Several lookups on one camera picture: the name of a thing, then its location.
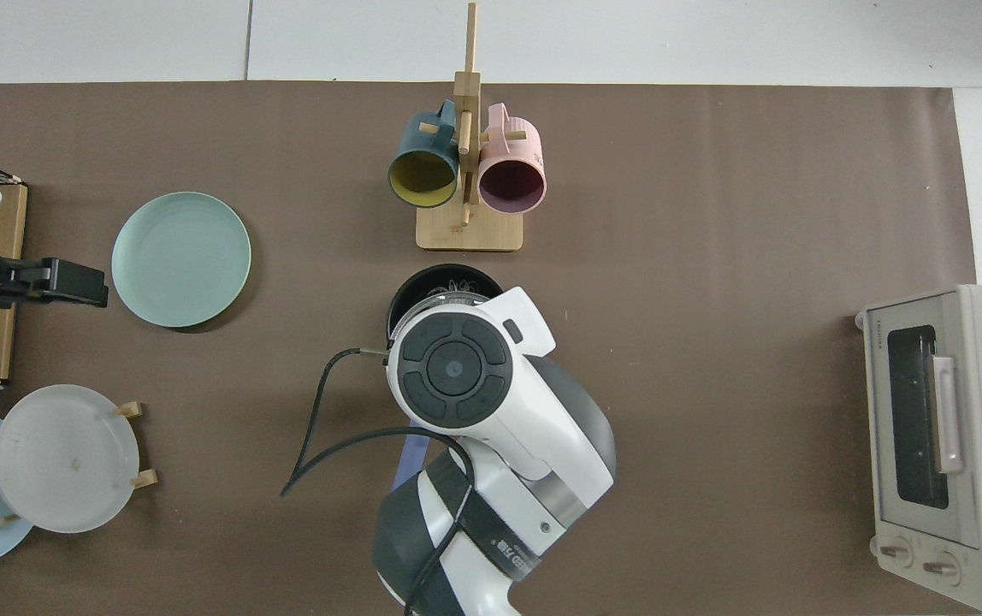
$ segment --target toaster oven door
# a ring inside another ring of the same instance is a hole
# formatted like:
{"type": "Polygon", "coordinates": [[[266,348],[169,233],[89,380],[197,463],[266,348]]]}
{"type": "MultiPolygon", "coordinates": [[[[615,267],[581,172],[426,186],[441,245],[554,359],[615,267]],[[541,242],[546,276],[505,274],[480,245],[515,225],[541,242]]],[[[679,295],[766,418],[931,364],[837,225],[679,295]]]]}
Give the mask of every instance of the toaster oven door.
{"type": "Polygon", "coordinates": [[[867,313],[879,515],[979,548],[955,293],[867,313]]]}

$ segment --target mug handle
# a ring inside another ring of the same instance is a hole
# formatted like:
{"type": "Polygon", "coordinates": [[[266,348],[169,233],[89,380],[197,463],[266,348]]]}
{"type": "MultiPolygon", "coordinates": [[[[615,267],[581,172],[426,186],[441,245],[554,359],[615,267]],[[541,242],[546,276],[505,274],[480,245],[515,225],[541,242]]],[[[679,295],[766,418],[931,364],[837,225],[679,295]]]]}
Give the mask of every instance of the mug handle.
{"type": "Polygon", "coordinates": [[[494,143],[503,152],[510,153],[510,145],[506,143],[506,103],[495,103],[488,108],[488,141],[494,143]]]}
{"type": "Polygon", "coordinates": [[[441,109],[437,110],[437,133],[434,135],[434,147],[447,147],[456,130],[457,105],[447,98],[445,102],[441,103],[441,109]]]}

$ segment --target mug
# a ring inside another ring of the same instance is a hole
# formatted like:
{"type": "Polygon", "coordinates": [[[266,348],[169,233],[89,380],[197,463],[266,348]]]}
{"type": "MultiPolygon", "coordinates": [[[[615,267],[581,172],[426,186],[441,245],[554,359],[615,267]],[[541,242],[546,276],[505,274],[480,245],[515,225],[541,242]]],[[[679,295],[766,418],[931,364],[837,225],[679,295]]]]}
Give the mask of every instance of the mug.
{"type": "Polygon", "coordinates": [[[416,113],[404,127],[400,147],[388,167],[388,185],[398,198],[416,207],[437,207],[457,192],[460,156],[453,132],[457,108],[441,103],[439,112],[416,113]]]}
{"type": "Polygon", "coordinates": [[[508,116],[506,105],[496,103],[488,109],[487,136],[476,173],[483,203],[503,214],[523,214],[541,205],[547,187],[537,127],[521,117],[508,116]]]}

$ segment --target oven window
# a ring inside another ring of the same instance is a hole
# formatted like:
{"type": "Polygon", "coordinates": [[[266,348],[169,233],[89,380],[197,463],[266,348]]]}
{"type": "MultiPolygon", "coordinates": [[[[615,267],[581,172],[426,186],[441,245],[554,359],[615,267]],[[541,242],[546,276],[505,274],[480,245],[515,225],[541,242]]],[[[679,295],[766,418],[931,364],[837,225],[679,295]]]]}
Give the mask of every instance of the oven window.
{"type": "Polygon", "coordinates": [[[894,414],[894,465],[903,500],[948,507],[948,477],[936,472],[932,452],[932,383],[926,362],[936,353],[936,329],[921,326],[886,336],[890,408],[894,414]]]}

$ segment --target black cable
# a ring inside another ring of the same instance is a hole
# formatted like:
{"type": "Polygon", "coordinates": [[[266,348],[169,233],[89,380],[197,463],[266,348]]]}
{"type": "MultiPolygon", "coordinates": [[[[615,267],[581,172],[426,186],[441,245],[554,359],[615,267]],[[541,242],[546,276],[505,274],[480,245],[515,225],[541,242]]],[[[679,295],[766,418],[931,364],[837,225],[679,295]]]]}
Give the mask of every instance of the black cable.
{"type": "MultiPolygon", "coordinates": [[[[345,351],[339,351],[331,360],[329,360],[328,365],[323,366],[323,372],[320,374],[320,382],[316,385],[316,398],[312,401],[312,413],[308,416],[308,429],[305,430],[305,441],[300,444],[300,453],[297,453],[297,461],[293,465],[293,471],[289,473],[289,481],[293,480],[293,473],[297,472],[297,468],[300,467],[300,463],[305,460],[305,453],[308,452],[308,441],[312,440],[312,432],[316,430],[316,417],[320,414],[320,402],[323,402],[323,386],[328,382],[328,375],[331,373],[331,368],[335,364],[339,363],[339,359],[345,358],[347,355],[358,355],[362,353],[361,348],[347,348],[345,351]]],[[[286,495],[289,490],[291,483],[287,483],[287,487],[282,490],[282,495],[286,495]]]]}
{"type": "Polygon", "coordinates": [[[440,441],[445,446],[449,447],[449,449],[452,449],[452,451],[456,453],[460,460],[464,463],[464,478],[468,480],[468,488],[464,491],[464,496],[460,500],[460,507],[457,508],[457,514],[453,516],[453,522],[451,525],[449,525],[447,533],[445,533],[444,537],[441,538],[437,548],[434,549],[431,556],[426,559],[426,562],[424,562],[422,568],[419,570],[419,574],[417,574],[416,578],[414,578],[411,586],[411,593],[408,595],[408,599],[406,599],[404,603],[404,616],[412,616],[414,600],[416,600],[417,596],[422,594],[422,586],[426,584],[426,578],[428,578],[431,571],[433,571],[434,568],[441,563],[441,555],[445,553],[445,550],[447,550],[449,547],[449,543],[453,541],[453,538],[457,535],[457,531],[460,530],[461,514],[464,513],[464,507],[468,504],[468,495],[471,495],[472,489],[476,486],[476,467],[474,464],[472,464],[472,459],[471,456],[468,455],[468,452],[465,451],[464,448],[451,437],[422,428],[375,429],[373,432],[366,432],[365,434],[352,436],[347,438],[345,441],[340,441],[340,443],[334,444],[327,449],[324,449],[324,451],[317,453],[316,456],[312,456],[311,460],[308,460],[307,463],[302,465],[302,460],[305,458],[305,453],[308,452],[308,445],[310,445],[312,432],[314,432],[316,428],[316,418],[319,417],[320,403],[323,401],[323,387],[328,381],[328,374],[330,373],[331,368],[339,362],[339,359],[346,358],[347,355],[355,355],[360,353],[369,353],[374,355],[384,354],[378,351],[363,350],[363,348],[347,348],[345,351],[339,351],[339,353],[335,354],[334,357],[331,358],[330,362],[327,363],[327,366],[324,366],[323,373],[320,375],[319,385],[316,386],[316,398],[314,401],[312,401],[312,411],[310,420],[308,420],[308,430],[305,432],[305,441],[302,446],[300,446],[300,453],[299,456],[297,456],[297,463],[294,465],[293,472],[291,475],[289,475],[289,480],[287,481],[287,484],[285,484],[285,487],[282,488],[282,496],[288,495],[289,490],[292,490],[297,481],[302,479],[303,476],[308,473],[308,471],[312,471],[312,468],[315,468],[316,465],[319,465],[325,459],[329,459],[329,457],[334,455],[334,453],[338,453],[339,451],[342,451],[342,449],[346,449],[351,445],[362,443],[362,441],[370,441],[373,440],[373,438],[381,438],[384,436],[416,434],[433,438],[433,440],[440,441]]]}

